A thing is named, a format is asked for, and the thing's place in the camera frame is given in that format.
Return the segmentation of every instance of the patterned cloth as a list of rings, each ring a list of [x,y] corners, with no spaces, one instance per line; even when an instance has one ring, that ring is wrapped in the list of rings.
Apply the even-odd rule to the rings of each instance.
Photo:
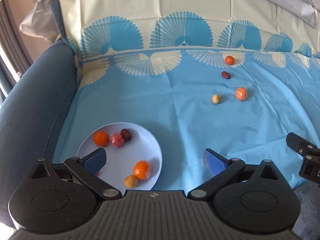
[[[225,65],[228,54],[235,65]],[[296,53],[278,53],[265,62],[257,55],[265,53],[161,49],[113,55],[99,64],[87,60],[54,161],[75,155],[101,126],[132,122],[160,143],[163,168],[155,190],[187,192],[211,178],[202,161],[206,148],[251,164],[271,159],[296,187],[303,182],[301,158],[285,138],[295,132],[320,145],[320,68]],[[95,71],[85,72],[92,63]],[[244,102],[235,98],[238,87],[248,90]],[[211,102],[213,94],[221,96],[220,104]]]

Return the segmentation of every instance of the metal screw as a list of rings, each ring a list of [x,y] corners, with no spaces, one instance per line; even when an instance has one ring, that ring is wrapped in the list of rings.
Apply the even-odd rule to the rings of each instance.
[[[114,189],[114,188],[108,188],[106,189],[103,194],[106,196],[106,197],[115,197],[119,194],[119,191]]]
[[[191,191],[191,196],[196,198],[201,198],[201,197],[204,197],[205,195],[207,195],[207,193],[202,189],[195,189]]]

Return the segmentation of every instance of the tangerine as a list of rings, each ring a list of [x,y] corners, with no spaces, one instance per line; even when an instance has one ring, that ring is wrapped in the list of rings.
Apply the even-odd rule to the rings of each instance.
[[[133,168],[133,174],[140,180],[149,179],[151,175],[150,164],[145,160],[137,162]]]
[[[97,131],[93,135],[93,140],[96,143],[96,145],[100,147],[105,147],[109,143],[109,136],[104,131]]]
[[[236,98],[240,101],[246,100],[248,97],[246,88],[238,88],[236,90]]]
[[[232,56],[226,56],[225,61],[228,65],[233,65],[235,63],[235,58]]]

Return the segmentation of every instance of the gray blanket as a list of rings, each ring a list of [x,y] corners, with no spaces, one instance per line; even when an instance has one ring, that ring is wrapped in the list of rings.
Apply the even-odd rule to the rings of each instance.
[[[295,190],[301,212],[293,232],[302,240],[320,240],[320,188],[308,182]]]

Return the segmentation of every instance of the yellow round fruit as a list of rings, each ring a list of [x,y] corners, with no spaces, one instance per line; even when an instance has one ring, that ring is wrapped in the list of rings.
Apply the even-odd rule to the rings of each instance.
[[[214,103],[214,104],[220,103],[220,96],[219,95],[213,95],[212,96],[212,103]]]
[[[138,185],[138,178],[134,175],[130,175],[124,179],[123,184],[126,188],[135,188]]]

